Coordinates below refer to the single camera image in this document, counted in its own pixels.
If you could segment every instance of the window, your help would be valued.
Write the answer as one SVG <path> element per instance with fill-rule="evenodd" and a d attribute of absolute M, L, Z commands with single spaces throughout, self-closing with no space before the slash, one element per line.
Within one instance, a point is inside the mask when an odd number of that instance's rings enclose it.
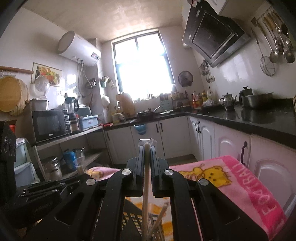
<path fill-rule="evenodd" d="M 113 48 L 120 92 L 136 100 L 172 91 L 173 75 L 159 32 L 114 43 Z"/>

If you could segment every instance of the kitchen cabinet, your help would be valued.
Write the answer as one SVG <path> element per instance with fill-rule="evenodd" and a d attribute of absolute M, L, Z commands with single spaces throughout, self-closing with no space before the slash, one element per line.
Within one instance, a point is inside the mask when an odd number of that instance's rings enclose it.
<path fill-rule="evenodd" d="M 145 125 L 146 125 L 146 133 L 144 135 L 140 135 L 139 132 L 136 130 L 136 128 L 134 126 L 131 126 L 131 133 L 133 135 L 133 143 L 136 148 L 137 156 L 139 155 L 139 150 L 140 150 L 140 148 L 138 147 L 139 140 L 153 138 L 154 140 L 157 141 L 157 144 L 155 147 L 157 157 L 164 159 L 165 154 L 163 151 L 163 143 L 162 143 L 161 134 L 160 134 L 161 130 L 160 130 L 160 125 L 158 121 L 147 123 Z"/>
<path fill-rule="evenodd" d="M 252 135 L 249 170 L 272 192 L 289 216 L 296 203 L 296 151 Z"/>
<path fill-rule="evenodd" d="M 200 135 L 201 160 L 215 157 L 215 129 L 214 123 L 198 119 L 197 129 Z"/>
<path fill-rule="evenodd" d="M 197 131 L 198 119 L 192 116 L 188 116 L 188 126 L 190 135 L 191 153 L 195 156 L 195 159 L 200 161 L 200 135 Z"/>
<path fill-rule="evenodd" d="M 248 20 L 264 0 L 207 0 L 207 2 L 218 15 L 240 20 Z"/>
<path fill-rule="evenodd" d="M 159 121 L 165 158 L 191 154 L 187 116 Z"/>
<path fill-rule="evenodd" d="M 215 124 L 215 154 L 218 156 L 232 156 L 241 161 L 242 148 L 244 148 L 243 163 L 248 166 L 251 148 L 251 136 L 231 128 Z"/>
<path fill-rule="evenodd" d="M 125 164 L 129 159 L 136 157 L 130 127 L 106 131 L 106 140 L 114 164 Z"/>

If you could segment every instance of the black countertop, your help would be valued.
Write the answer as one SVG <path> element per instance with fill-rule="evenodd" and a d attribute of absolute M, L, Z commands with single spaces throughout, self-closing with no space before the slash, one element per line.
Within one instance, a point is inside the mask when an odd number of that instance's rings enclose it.
<path fill-rule="evenodd" d="M 172 112 L 157 115 L 148 121 L 132 120 L 119 123 L 105 128 L 105 130 L 141 125 L 184 115 L 209 120 L 247 134 L 256 134 L 296 149 L 296 117 L 291 103 L 275 106 L 268 110 L 253 110 L 236 105 L 235 110 L 230 112 L 226 112 L 223 107 L 208 111 Z"/>

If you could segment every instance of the range hood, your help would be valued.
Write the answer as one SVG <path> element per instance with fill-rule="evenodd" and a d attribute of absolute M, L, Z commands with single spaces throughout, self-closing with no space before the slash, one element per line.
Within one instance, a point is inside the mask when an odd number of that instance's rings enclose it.
<path fill-rule="evenodd" d="M 250 40 L 231 18 L 219 16 L 204 0 L 192 1 L 183 43 L 216 67 Z"/>

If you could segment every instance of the microwave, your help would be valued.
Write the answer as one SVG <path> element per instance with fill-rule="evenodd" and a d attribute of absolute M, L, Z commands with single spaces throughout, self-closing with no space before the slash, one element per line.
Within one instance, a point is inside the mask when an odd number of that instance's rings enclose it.
<path fill-rule="evenodd" d="M 233 19 L 219 16 L 208 2 L 192 1 L 182 42 L 200 53 L 212 68 L 250 39 Z"/>
<path fill-rule="evenodd" d="M 17 136 L 26 138 L 32 146 L 71 133 L 66 109 L 26 111 L 16 128 Z"/>

